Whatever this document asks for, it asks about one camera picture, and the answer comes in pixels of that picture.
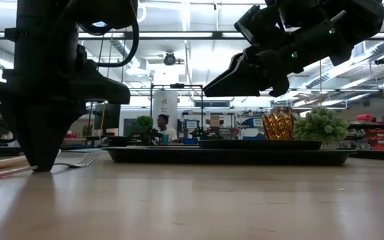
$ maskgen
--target gold glass vase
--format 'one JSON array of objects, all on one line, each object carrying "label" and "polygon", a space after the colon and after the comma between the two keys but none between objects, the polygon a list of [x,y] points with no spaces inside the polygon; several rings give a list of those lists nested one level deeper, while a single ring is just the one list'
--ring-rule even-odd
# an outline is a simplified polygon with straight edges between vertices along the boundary
[{"label": "gold glass vase", "polygon": [[290,113],[271,113],[263,116],[266,139],[293,138],[294,118]]}]

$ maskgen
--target table surface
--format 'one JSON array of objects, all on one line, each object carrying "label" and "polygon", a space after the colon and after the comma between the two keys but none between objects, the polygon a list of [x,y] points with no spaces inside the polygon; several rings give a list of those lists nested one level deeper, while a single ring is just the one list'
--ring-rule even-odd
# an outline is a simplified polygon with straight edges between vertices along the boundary
[{"label": "table surface", "polygon": [[104,154],[0,179],[0,239],[380,240],[384,161],[135,165]]}]

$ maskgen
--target computer monitor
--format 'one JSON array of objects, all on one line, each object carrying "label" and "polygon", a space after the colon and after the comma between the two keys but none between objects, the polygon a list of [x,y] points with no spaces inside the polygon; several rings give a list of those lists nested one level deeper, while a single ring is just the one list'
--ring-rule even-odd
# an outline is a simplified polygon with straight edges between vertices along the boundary
[{"label": "computer monitor", "polygon": [[[105,109],[105,116],[103,118],[103,108]],[[106,129],[119,128],[119,114],[121,106],[118,104],[97,104],[94,113],[94,130],[101,129],[103,134]]]}]

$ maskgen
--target person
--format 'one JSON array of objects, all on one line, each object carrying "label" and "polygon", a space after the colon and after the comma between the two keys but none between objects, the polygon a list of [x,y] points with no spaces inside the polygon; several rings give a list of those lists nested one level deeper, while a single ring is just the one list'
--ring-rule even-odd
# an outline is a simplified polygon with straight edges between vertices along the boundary
[{"label": "person", "polygon": [[169,143],[178,143],[179,140],[177,138],[177,132],[176,129],[167,127],[168,124],[168,115],[161,114],[158,116],[157,119],[158,124],[158,132],[162,135],[168,135],[168,142]]}]

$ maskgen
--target white cylindrical column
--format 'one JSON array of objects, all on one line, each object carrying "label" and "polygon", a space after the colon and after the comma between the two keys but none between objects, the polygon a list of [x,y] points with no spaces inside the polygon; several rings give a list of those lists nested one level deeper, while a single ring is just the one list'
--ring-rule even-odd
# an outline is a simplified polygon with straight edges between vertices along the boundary
[{"label": "white cylindrical column", "polygon": [[158,129],[158,115],[169,116],[167,127],[177,129],[177,92],[160,90],[153,98],[153,128]]}]

